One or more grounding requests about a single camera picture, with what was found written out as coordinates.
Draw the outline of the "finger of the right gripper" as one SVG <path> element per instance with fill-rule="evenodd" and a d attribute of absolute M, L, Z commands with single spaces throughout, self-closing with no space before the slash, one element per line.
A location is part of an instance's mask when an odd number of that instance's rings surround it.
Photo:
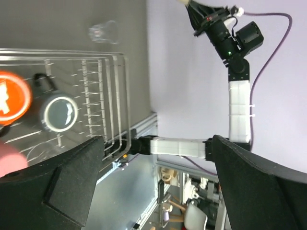
<path fill-rule="evenodd" d="M 190 0 L 186 6 L 192 26 L 209 26 L 228 16 L 227 7 L 212 7 Z"/>

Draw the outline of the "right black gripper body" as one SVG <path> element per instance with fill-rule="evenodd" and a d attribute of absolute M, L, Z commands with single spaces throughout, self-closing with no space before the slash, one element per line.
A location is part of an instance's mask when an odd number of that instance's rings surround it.
<path fill-rule="evenodd" d="M 229 19 L 236 19 L 236 9 L 228 9 L 228 16 L 218 20 L 209 26 L 193 26 L 194 36 L 199 37 L 206 34 L 214 48 L 229 46 L 227 43 L 232 43 L 229 30 L 224 24 Z"/>

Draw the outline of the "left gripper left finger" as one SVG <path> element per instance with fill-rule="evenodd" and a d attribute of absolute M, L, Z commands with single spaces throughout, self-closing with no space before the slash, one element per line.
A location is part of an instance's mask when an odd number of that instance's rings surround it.
<path fill-rule="evenodd" d="M 80 230 L 85 227 L 101 168 L 104 138 L 0 179 L 2 230 Z"/>

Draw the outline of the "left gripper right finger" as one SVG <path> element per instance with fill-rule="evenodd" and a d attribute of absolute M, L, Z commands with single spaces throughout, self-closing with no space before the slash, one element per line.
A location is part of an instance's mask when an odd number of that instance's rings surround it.
<path fill-rule="evenodd" d="M 307 174 L 212 138 L 213 160 L 233 230 L 305 230 Z"/>

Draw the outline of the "clear plastic cup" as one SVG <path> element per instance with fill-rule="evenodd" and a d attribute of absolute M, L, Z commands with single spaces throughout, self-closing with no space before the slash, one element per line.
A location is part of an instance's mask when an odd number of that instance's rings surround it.
<path fill-rule="evenodd" d="M 45 160 L 60 155 L 63 149 L 50 142 L 42 142 L 34 146 L 27 154 L 27 163 L 29 166 L 41 163 Z"/>
<path fill-rule="evenodd" d="M 114 20 L 93 25 L 89 28 L 88 34 L 90 39 L 96 43 L 108 43 L 113 45 L 119 43 L 118 24 Z"/>

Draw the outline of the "pink plastic cup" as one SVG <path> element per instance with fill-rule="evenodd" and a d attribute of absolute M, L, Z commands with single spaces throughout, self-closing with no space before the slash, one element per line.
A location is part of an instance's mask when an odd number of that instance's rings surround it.
<path fill-rule="evenodd" d="M 0 176 L 28 167 L 26 157 L 15 147 L 0 142 Z"/>

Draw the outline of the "dark grey ceramic mug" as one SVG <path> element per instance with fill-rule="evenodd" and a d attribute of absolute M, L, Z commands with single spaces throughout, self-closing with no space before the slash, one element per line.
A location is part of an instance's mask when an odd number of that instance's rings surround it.
<path fill-rule="evenodd" d="M 72 96 L 58 89 L 49 75 L 34 74 L 32 92 L 29 112 L 37 125 L 54 133 L 73 127 L 78 118 L 78 105 Z"/>

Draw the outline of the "orange mug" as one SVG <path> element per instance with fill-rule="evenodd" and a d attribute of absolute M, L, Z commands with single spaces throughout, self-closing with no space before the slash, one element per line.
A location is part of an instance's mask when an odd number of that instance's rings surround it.
<path fill-rule="evenodd" d="M 0 124 L 11 125 L 21 118 L 32 103 L 32 91 L 21 76 L 2 70 L 0 72 Z"/>

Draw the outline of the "steel cup with sleeve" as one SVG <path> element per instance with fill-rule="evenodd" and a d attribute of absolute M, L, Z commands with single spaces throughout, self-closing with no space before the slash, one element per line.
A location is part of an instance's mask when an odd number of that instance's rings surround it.
<path fill-rule="evenodd" d="M 178 2 L 180 2 L 181 4 L 188 6 L 190 3 L 190 0 L 177 0 Z"/>

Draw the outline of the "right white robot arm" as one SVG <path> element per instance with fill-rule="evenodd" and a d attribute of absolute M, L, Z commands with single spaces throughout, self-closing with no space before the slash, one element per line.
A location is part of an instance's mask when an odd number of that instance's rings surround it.
<path fill-rule="evenodd" d="M 255 22 L 237 32 L 229 30 L 229 20 L 244 14 L 236 6 L 212 7 L 194 0 L 183 0 L 194 36 L 206 34 L 217 54 L 228 69 L 229 135 L 231 142 L 241 147 L 251 146 L 250 67 L 245 57 L 263 44 L 264 37 Z M 180 138 L 162 138 L 148 135 L 134 138 L 130 154 L 175 155 L 182 158 L 205 159 L 211 154 L 207 141 Z"/>

